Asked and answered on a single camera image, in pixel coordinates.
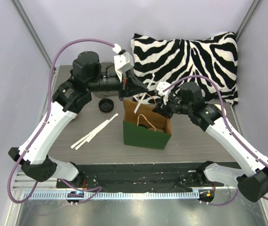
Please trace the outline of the black plastic cup lid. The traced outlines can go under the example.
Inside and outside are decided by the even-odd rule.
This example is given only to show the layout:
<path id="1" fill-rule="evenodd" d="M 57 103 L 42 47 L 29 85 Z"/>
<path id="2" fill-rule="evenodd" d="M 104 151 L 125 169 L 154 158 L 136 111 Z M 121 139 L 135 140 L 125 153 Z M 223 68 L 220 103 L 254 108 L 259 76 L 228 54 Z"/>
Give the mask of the black plastic cup lid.
<path id="1" fill-rule="evenodd" d="M 98 107 L 101 112 L 109 113 L 114 109 L 114 102 L 109 98 L 104 98 L 99 101 Z"/>

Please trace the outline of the white paper straw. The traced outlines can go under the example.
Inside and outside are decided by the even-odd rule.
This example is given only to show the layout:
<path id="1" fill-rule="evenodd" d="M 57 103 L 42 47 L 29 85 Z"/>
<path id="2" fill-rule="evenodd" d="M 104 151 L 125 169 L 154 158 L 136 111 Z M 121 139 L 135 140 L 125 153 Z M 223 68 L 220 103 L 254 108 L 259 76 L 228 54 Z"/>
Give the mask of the white paper straw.
<path id="1" fill-rule="evenodd" d="M 86 141 L 87 139 L 93 134 L 93 132 L 90 132 L 89 134 L 82 137 L 80 140 L 75 142 L 73 145 L 70 146 L 71 149 L 78 150 Z"/>
<path id="2" fill-rule="evenodd" d="M 147 88 L 148 88 L 148 89 L 149 89 L 150 86 L 152 85 L 152 83 L 153 83 L 153 81 L 154 81 L 154 77 L 155 77 L 155 74 L 152 73 L 152 78 L 151 78 L 150 82 L 149 82 L 148 85 L 147 85 Z M 136 108 L 135 108 L 135 110 L 134 110 L 134 113 L 135 113 L 135 114 L 137 113 L 137 111 L 138 111 L 138 109 L 139 109 L 139 107 L 140 107 L 140 105 L 141 105 L 141 101 L 144 99 L 144 97 L 146 96 L 146 94 L 147 94 L 147 92 L 145 92 L 143 95 L 139 95 L 139 96 L 138 96 L 137 106 L 136 106 Z"/>
<path id="3" fill-rule="evenodd" d="M 87 138 L 84 140 L 85 142 L 89 142 L 97 133 L 99 133 L 104 127 L 106 127 L 114 118 L 116 118 L 119 114 L 116 113 L 113 115 L 110 119 L 105 120 L 103 123 L 101 123 L 99 126 L 97 126 L 95 129 L 93 129 Z"/>

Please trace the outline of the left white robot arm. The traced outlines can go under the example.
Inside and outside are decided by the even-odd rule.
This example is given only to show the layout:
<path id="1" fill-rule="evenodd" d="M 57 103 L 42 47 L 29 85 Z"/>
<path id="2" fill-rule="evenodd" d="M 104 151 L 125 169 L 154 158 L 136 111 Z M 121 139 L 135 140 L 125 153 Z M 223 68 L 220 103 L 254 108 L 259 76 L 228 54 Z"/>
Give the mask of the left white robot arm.
<path id="1" fill-rule="evenodd" d="M 38 127 L 20 147 L 12 147 L 8 155 L 21 165 L 28 177 L 44 182 L 49 178 L 65 180 L 74 188 L 82 185 L 84 174 L 75 163 L 56 160 L 48 155 L 59 134 L 82 108 L 92 100 L 91 93 L 117 91 L 119 99 L 147 92 L 147 87 L 134 74 L 133 57 L 126 50 L 114 56 L 112 75 L 101 71 L 96 52 L 85 51 L 73 61 L 71 77 L 52 96 Z"/>

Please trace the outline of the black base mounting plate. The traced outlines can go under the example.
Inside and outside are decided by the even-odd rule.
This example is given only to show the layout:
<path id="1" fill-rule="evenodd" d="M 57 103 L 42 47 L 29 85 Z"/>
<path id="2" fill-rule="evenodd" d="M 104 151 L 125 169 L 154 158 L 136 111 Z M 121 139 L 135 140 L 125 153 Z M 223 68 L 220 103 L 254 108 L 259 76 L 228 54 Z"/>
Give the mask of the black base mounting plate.
<path id="1" fill-rule="evenodd" d="M 59 179 L 56 187 L 101 186 L 103 193 L 179 193 L 194 187 L 223 186 L 202 177 L 196 171 L 199 166 L 186 162 L 78 165 L 79 178 L 74 182 Z"/>

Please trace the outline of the olive green folded cloth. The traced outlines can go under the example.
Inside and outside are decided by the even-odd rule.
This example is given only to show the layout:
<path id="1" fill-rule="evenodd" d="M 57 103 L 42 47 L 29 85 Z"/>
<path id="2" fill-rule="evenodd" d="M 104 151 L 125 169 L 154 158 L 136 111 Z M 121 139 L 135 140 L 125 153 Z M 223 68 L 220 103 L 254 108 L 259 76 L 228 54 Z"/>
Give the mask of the olive green folded cloth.
<path id="1" fill-rule="evenodd" d="M 101 63 L 101 72 L 102 73 L 109 73 L 109 74 L 114 73 L 115 72 L 114 63 L 102 62 Z M 104 99 L 104 98 L 118 96 L 118 91 L 97 91 L 97 92 L 93 92 L 93 94 L 98 98 Z"/>

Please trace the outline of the aluminium front rail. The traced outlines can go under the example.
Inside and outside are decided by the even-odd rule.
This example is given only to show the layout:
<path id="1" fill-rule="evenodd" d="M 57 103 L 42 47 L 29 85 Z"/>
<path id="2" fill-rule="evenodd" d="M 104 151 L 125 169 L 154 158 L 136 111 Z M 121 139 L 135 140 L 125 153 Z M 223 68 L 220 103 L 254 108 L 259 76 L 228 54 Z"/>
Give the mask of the aluminium front rail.
<path id="1" fill-rule="evenodd" d="M 14 190 L 35 189 L 74 189 L 89 193 L 97 192 L 96 197 L 131 198 L 137 195 L 154 197 L 196 196 L 211 202 L 213 196 L 206 198 L 197 194 L 199 189 L 212 186 L 237 188 L 246 199 L 257 202 L 268 192 L 268 176 L 264 169 L 250 172 L 240 168 L 205 162 L 201 165 L 184 163 L 163 164 L 88 164 L 76 165 L 77 176 L 70 177 L 53 169 L 38 171 L 36 174 L 18 172 L 13 182 Z"/>

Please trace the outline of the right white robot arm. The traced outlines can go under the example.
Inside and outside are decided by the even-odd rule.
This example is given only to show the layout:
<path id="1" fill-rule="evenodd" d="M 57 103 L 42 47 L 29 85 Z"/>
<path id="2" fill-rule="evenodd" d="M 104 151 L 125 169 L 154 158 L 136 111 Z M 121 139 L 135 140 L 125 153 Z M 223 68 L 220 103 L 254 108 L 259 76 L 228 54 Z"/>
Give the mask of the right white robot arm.
<path id="1" fill-rule="evenodd" d="M 239 169 L 207 161 L 197 169 L 196 181 L 201 186 L 219 182 L 235 187 L 249 201 L 257 202 L 268 193 L 268 157 L 256 150 L 231 125 L 218 105 L 206 103 L 194 82 L 184 83 L 179 93 L 170 92 L 167 82 L 159 82 L 155 93 L 161 98 L 154 112 L 171 118 L 188 115 L 191 122 L 216 139 L 239 164 Z"/>

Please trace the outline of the zebra print pillow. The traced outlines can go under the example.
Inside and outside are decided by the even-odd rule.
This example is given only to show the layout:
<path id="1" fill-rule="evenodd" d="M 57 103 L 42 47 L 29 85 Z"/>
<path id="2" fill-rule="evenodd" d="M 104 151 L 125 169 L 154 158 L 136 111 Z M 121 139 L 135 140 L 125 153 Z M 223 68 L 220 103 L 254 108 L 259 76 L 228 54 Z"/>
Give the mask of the zebra print pillow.
<path id="1" fill-rule="evenodd" d="M 238 103 L 238 51 L 234 32 L 205 40 L 156 40 L 136 33 L 130 46 L 135 75 L 144 84 L 150 85 L 146 95 L 135 95 L 133 101 L 153 104 L 160 98 L 155 94 L 158 82 L 173 84 L 184 77 L 202 89 L 206 101 L 216 99 L 218 94 L 210 82 L 203 78 L 193 78 L 193 75 L 201 75 L 216 84 L 223 101 L 231 105 Z"/>

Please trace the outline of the green paper gift bag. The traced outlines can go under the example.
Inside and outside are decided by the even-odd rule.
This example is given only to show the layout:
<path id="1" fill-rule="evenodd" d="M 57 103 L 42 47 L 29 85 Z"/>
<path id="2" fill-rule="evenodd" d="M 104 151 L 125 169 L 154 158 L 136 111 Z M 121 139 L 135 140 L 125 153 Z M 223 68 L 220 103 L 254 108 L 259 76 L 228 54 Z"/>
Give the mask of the green paper gift bag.
<path id="1" fill-rule="evenodd" d="M 154 107 L 124 100 L 123 142 L 125 145 L 163 150 L 172 136 L 170 119 L 153 112 Z"/>

